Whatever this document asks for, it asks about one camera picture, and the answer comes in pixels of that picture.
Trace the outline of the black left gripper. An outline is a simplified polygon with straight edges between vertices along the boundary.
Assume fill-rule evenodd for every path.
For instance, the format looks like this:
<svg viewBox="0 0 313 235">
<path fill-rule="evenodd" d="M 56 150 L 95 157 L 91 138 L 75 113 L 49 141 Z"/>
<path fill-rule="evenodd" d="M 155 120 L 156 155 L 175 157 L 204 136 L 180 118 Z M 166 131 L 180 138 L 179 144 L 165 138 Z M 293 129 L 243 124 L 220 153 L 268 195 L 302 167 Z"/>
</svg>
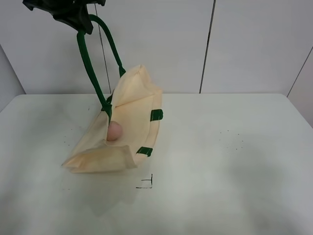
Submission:
<svg viewBox="0 0 313 235">
<path fill-rule="evenodd" d="M 23 0 L 22 2 L 31 11 L 38 8 L 48 12 L 54 20 L 87 34 L 93 31 L 87 5 L 104 6 L 106 3 L 105 0 Z"/>
</svg>

